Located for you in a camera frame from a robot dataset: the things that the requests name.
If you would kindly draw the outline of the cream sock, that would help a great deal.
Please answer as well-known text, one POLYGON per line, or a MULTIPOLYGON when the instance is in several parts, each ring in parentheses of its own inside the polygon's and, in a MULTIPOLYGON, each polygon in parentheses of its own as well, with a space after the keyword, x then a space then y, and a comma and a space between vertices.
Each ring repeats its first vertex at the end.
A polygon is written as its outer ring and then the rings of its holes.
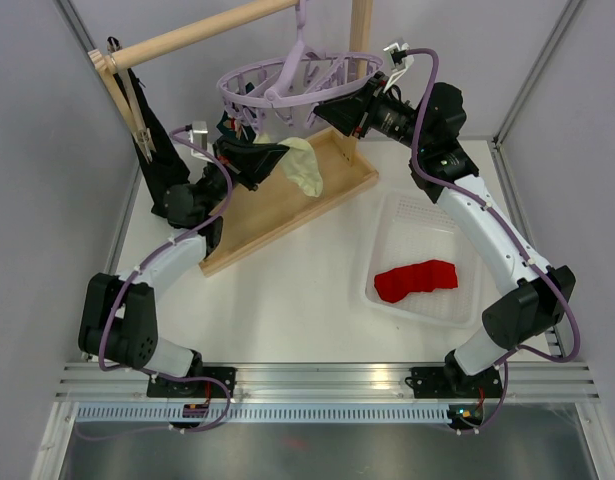
POLYGON ((273 172, 295 184, 305 196, 320 197, 324 182, 314 147, 306 139, 299 137, 288 137, 281 140, 279 145, 287 147, 288 150, 273 172))

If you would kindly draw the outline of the purple round clip hanger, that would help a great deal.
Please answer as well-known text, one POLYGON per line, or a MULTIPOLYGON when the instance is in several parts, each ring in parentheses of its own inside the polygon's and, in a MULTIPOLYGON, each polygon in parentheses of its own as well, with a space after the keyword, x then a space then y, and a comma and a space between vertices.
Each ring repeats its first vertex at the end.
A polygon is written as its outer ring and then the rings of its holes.
POLYGON ((264 130, 265 120, 276 118, 293 128, 298 122, 309 129, 316 122, 314 108, 326 101, 361 88, 383 67, 383 60, 364 52, 328 53, 309 46, 304 38, 307 3, 295 7, 296 41, 289 53, 251 63, 223 75, 217 90, 227 111, 242 125, 250 126, 256 136, 264 130), (247 95, 238 87, 252 82, 247 95))

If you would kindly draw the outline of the red sock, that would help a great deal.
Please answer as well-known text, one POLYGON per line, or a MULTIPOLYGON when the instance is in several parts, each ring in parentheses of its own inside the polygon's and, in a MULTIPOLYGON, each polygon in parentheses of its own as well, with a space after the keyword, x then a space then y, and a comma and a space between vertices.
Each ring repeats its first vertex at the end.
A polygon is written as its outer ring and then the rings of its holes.
POLYGON ((455 265, 441 260, 393 268, 374 277, 374 288, 379 298, 392 304, 413 293, 452 290, 458 286, 455 265))

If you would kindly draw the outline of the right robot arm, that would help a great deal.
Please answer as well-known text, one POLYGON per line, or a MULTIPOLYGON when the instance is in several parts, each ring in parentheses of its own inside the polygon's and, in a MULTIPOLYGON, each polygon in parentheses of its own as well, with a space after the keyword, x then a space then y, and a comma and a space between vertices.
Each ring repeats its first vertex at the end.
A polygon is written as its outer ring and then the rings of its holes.
POLYGON ((424 381, 419 396, 453 398, 501 391, 496 368, 526 340, 574 318, 569 300, 576 283, 568 266, 553 267, 509 223, 493 200, 458 135, 466 121, 461 91, 436 83, 417 107, 400 98, 378 72, 359 90, 317 105, 314 113, 341 134, 362 138, 373 129, 412 150, 411 176, 471 242, 494 278, 499 299, 482 325, 448 353, 439 386, 424 381))

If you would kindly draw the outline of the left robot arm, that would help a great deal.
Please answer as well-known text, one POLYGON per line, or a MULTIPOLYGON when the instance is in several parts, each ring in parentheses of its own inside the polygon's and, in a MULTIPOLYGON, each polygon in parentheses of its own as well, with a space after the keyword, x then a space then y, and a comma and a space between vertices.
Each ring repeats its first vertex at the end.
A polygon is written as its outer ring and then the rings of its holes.
POLYGON ((133 269, 91 278, 79 349, 96 356, 103 370, 129 367, 154 381, 169 381, 184 397, 197 395, 205 383, 202 356, 160 336, 157 302, 217 249, 235 186, 257 190, 288 150, 279 143, 246 144, 221 137, 205 155, 197 182, 167 187, 163 207, 172 234, 133 269))

